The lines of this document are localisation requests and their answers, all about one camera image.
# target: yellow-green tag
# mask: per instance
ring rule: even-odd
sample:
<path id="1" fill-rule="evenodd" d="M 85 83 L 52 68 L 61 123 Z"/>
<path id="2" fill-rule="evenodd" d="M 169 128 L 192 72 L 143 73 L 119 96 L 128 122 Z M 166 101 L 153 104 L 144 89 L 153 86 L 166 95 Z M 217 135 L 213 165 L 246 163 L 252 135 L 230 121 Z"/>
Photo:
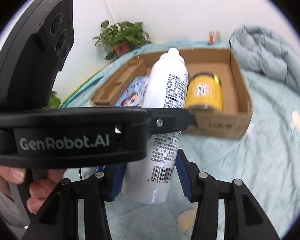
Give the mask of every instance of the yellow-green tag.
<path id="1" fill-rule="evenodd" d="M 219 84 L 219 77 L 217 75 L 214 75 L 214 81 L 215 83 Z"/>

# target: barcode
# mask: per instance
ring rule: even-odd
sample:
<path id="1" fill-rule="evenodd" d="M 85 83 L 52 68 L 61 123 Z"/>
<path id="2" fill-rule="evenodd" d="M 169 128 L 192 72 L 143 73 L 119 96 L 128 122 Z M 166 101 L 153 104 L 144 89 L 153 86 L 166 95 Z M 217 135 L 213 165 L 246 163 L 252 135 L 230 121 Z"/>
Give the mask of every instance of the barcode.
<path id="1" fill-rule="evenodd" d="M 210 86 L 208 84 L 205 84 L 205 83 L 198 84 L 196 96 L 206 96 L 208 93 L 210 93 L 209 88 L 210 88 Z"/>
<path id="2" fill-rule="evenodd" d="M 158 180 L 158 181 L 168 181 L 171 180 L 173 168 L 165 168 L 154 166 L 151 176 L 151 181 Z"/>

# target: flower pot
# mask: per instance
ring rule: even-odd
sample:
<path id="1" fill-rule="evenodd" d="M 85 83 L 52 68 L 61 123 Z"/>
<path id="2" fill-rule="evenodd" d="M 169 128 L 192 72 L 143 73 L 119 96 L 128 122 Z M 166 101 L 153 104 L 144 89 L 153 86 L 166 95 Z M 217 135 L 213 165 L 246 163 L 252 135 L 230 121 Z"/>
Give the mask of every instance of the flower pot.
<path id="1" fill-rule="evenodd" d="M 130 51 L 129 44 L 127 41 L 124 41 L 118 47 L 112 47 L 112 48 L 114 49 L 118 57 L 121 57 L 122 55 Z"/>

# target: open cardboard box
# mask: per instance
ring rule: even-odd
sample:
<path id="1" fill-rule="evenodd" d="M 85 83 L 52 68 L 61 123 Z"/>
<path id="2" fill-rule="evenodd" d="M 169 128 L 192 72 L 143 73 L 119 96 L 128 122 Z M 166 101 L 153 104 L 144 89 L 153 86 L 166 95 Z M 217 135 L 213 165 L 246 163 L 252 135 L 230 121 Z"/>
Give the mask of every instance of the open cardboard box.
<path id="1" fill-rule="evenodd" d="M 137 55 L 114 73 L 91 96 L 93 106 L 113 106 L 137 76 L 150 75 L 151 68 L 165 52 Z M 223 112 L 190 111 L 198 127 L 189 126 L 186 132 L 226 138 L 241 138 L 247 130 L 253 107 L 237 61 L 230 49 L 180 50 L 186 62 L 189 79 L 201 72 L 219 76 L 222 84 Z"/>

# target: human hand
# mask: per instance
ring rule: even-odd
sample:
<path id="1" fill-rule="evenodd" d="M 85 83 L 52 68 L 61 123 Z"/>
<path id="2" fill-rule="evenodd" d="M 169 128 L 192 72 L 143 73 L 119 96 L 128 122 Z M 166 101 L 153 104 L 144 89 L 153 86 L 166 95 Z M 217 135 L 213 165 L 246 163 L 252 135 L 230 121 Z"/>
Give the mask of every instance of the human hand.
<path id="1" fill-rule="evenodd" d="M 65 171 L 49 170 L 46 179 L 38 179 L 30 184 L 31 197 L 27 200 L 27 206 L 31 213 L 37 213 L 48 195 L 63 178 Z M 0 166 L 0 191 L 13 200 L 8 182 L 19 185 L 24 182 L 25 178 L 26 169 Z"/>

